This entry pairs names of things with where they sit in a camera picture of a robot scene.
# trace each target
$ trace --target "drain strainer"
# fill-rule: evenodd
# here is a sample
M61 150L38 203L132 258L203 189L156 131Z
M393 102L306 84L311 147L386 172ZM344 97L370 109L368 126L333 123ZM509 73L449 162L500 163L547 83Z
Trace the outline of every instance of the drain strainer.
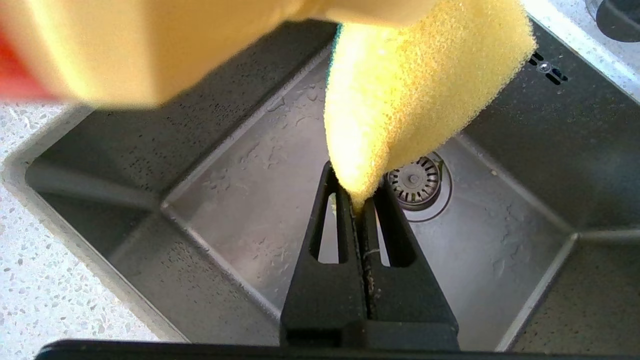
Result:
M387 179L400 206L407 210L426 209L440 193L440 169L427 156L390 171Z

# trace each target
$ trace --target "red object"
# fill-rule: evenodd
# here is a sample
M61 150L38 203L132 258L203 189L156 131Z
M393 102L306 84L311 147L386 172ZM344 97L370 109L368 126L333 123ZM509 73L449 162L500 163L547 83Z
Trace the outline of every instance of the red object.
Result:
M52 94L34 78L0 29L0 99L52 99Z

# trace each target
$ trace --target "countertop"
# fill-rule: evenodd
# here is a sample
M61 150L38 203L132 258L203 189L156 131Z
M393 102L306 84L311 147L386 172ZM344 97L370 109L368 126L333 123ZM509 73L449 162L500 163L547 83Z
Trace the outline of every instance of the countertop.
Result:
M523 0L540 24L640 99L640 43L602 35L583 0ZM28 163L92 109L0 102L0 358L63 338L185 341L24 181Z

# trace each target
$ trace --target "sponge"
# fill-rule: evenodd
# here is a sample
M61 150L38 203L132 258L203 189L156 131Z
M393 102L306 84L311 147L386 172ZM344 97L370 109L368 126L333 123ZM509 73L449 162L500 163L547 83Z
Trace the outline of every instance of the sponge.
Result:
M382 175L436 149L474 118L536 47L519 0L440 0L394 29L344 24L324 123L356 212Z

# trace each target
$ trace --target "stainless steel sink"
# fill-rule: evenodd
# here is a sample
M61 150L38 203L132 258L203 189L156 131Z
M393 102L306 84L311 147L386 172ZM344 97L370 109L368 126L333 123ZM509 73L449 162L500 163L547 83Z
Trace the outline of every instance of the stainless steel sink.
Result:
M285 25L161 109L95 111L27 171L191 341L277 343L328 160L333 30ZM640 224L640 106L536 36L543 59L433 155L442 211L406 212L468 350L512 343L580 233ZM327 219L320 260L332 262Z

